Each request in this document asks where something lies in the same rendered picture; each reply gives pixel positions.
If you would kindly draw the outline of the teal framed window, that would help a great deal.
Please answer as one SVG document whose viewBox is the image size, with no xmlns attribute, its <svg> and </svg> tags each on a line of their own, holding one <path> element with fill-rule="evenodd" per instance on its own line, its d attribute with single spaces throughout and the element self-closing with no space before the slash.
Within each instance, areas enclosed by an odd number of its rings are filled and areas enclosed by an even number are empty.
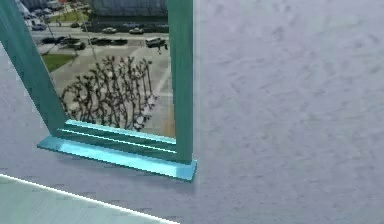
<svg viewBox="0 0 384 224">
<path fill-rule="evenodd" d="M 0 0 L 0 42 L 49 130 L 42 149 L 191 182 L 193 155 L 193 0 L 168 0 L 174 139 L 71 120 L 14 0 Z"/>
</svg>

